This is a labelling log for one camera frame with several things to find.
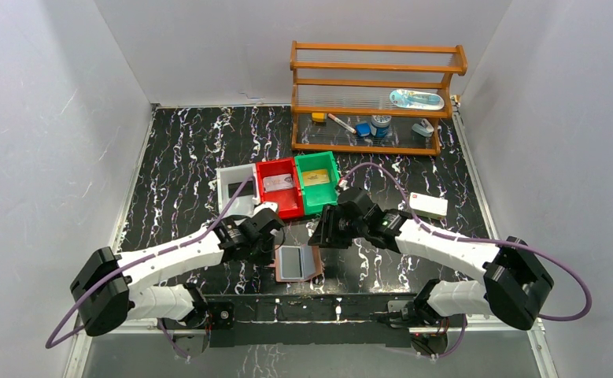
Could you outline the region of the black card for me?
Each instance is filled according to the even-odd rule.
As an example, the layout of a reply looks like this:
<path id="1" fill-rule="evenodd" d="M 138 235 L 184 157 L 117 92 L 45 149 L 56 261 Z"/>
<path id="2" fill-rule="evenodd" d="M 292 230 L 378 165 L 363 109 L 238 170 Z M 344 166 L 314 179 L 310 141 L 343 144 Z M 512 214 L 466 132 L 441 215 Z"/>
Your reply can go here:
<path id="1" fill-rule="evenodd" d="M 238 191 L 238 197 L 243 196 L 255 196 L 255 187 L 253 181 L 248 181 L 245 183 L 237 182 L 230 183 L 227 185 L 227 192 L 229 197 L 231 198 Z"/>

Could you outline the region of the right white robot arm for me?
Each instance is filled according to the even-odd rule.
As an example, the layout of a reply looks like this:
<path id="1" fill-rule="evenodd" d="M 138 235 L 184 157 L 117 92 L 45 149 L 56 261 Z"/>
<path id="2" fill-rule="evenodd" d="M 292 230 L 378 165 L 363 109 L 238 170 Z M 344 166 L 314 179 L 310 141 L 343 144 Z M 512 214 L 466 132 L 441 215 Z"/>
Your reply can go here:
<path id="1" fill-rule="evenodd" d="M 366 191 L 350 188 L 340 193 L 336 204 L 323 207 L 308 244 L 343 250 L 358 238 L 379 249 L 426 258 L 468 278 L 429 280 L 410 303 L 400 309 L 390 306 L 380 318 L 393 327 L 435 326 L 452 315 L 477 314 L 526 331 L 554 286 L 544 266 L 519 243 L 468 243 L 461 234 L 427 231 L 410 213 L 382 209 Z"/>

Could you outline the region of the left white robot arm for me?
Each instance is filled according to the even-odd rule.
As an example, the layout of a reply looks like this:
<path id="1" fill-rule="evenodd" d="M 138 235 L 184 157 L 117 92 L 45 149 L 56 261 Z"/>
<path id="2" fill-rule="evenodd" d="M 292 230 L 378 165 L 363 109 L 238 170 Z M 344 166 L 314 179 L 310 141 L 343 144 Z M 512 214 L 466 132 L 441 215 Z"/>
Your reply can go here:
<path id="1" fill-rule="evenodd" d="M 125 321 L 150 318 L 200 328 L 214 316 L 201 290 L 192 283 L 168 287 L 163 282 L 229 261 L 267 265 L 284 225 L 277 205 L 270 202 L 251 217 L 224 217 L 211 231 L 203 228 L 144 250 L 96 250 L 70 286 L 86 334 L 100 336 Z"/>

